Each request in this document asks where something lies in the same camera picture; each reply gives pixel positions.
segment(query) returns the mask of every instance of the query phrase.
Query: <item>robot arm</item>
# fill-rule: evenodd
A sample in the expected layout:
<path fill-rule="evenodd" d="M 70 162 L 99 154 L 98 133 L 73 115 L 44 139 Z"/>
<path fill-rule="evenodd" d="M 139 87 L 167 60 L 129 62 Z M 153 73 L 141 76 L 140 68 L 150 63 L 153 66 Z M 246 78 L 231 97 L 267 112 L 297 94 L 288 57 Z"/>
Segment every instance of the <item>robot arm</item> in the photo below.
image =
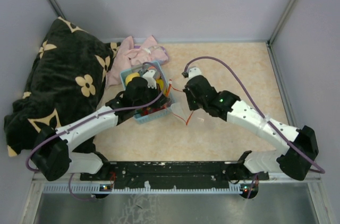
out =
<path fill-rule="evenodd" d="M 274 151 L 251 152 L 244 161 L 245 167 L 250 172 L 277 173 L 282 171 L 294 179 L 304 180 L 311 164 L 290 148 L 268 124 L 268 121 L 280 129 L 286 138 L 310 159 L 315 160 L 319 151 L 313 129 L 305 126 L 300 130 L 271 118 L 263 119 L 253 107 L 247 105 L 239 96 L 229 91 L 217 92 L 201 75 L 201 71 L 197 67 L 189 69 L 188 77 L 189 80 L 183 91 L 186 94 L 190 110 L 201 108 L 212 117 L 219 117 L 240 125 L 276 148 Z"/>
<path fill-rule="evenodd" d="M 133 78 L 126 90 L 107 102 L 96 112 L 63 127 L 53 130 L 44 127 L 39 133 L 35 147 L 56 137 L 40 147 L 31 160 L 48 181 L 59 179 L 66 173 L 107 173 L 109 162 L 99 152 L 78 153 L 73 150 L 92 136 L 117 126 L 131 118 L 138 106 L 152 102 L 160 95 L 154 79 L 155 70 L 146 71 L 142 77 Z M 168 99 L 162 94 L 150 107 L 160 108 Z"/>

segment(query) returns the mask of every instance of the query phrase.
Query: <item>beige tabletop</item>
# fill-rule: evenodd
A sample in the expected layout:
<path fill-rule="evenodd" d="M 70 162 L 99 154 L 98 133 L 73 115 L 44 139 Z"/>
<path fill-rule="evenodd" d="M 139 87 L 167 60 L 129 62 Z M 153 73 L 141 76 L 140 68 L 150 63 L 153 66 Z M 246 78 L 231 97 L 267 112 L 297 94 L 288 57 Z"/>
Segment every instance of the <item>beige tabletop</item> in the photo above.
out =
<path fill-rule="evenodd" d="M 162 44 L 170 56 L 163 65 L 167 79 L 182 89 L 187 81 L 181 73 L 188 61 L 213 56 L 227 63 L 239 76 L 259 108 L 270 117 L 287 123 L 273 68 L 265 43 Z M 217 91 L 228 90 L 248 104 L 242 88 L 220 63 L 201 60 L 193 63 Z M 104 93 L 102 104 L 123 89 L 112 86 Z M 186 105 L 185 94 L 174 93 Z M 138 124 L 133 118 L 108 129 L 95 138 L 97 151 L 111 161 L 213 161 L 237 160 L 246 150 L 274 148 L 242 127 L 213 118 L 204 111 L 194 112 L 186 126 L 175 116 Z"/>

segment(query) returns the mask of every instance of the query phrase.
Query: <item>wall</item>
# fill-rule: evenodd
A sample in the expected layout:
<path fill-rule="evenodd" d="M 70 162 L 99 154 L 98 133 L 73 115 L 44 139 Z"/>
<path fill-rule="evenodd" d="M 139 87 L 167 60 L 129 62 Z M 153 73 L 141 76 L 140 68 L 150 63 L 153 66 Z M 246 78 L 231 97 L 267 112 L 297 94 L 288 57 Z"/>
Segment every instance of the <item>wall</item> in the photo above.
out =
<path fill-rule="evenodd" d="M 0 0 L 0 117 L 21 98 L 34 57 L 56 18 L 47 0 Z M 9 158 L 4 131 L 0 130 L 0 223 L 18 223 L 33 173 L 26 170 L 27 152 Z"/>
<path fill-rule="evenodd" d="M 65 16 L 103 41 L 264 41 L 289 0 L 57 0 Z"/>
<path fill-rule="evenodd" d="M 317 161 L 340 222 L 340 0 L 298 0 L 274 52 L 298 124 L 316 131 Z"/>

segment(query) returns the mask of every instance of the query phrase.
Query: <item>pink cloth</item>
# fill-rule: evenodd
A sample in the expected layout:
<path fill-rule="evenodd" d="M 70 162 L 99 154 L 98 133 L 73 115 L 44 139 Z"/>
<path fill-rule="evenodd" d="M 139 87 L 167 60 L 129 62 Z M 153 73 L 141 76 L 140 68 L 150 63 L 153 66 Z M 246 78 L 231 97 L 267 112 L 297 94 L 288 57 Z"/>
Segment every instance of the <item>pink cloth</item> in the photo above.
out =
<path fill-rule="evenodd" d="M 106 87 L 121 84 L 120 72 L 132 66 L 150 61 L 167 61 L 169 58 L 162 49 L 151 48 L 149 50 L 149 47 L 157 45 L 154 37 L 150 36 L 139 48 L 134 49 L 133 38 L 131 36 L 125 38 L 119 47 L 111 70 L 106 74 Z"/>

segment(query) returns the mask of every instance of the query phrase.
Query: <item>floral blanket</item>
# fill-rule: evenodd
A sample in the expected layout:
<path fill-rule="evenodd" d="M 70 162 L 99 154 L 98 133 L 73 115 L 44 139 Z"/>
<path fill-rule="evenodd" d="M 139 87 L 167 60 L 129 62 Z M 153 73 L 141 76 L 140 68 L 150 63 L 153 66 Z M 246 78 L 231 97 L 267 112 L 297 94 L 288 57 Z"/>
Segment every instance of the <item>floral blanket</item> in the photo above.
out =
<path fill-rule="evenodd" d="M 120 43 L 104 44 L 63 18 L 46 34 L 28 76 L 23 97 L 5 116 L 9 156 L 32 149 L 42 126 L 56 129 L 93 113 L 104 93 Z M 93 139 L 76 148 L 92 152 Z"/>

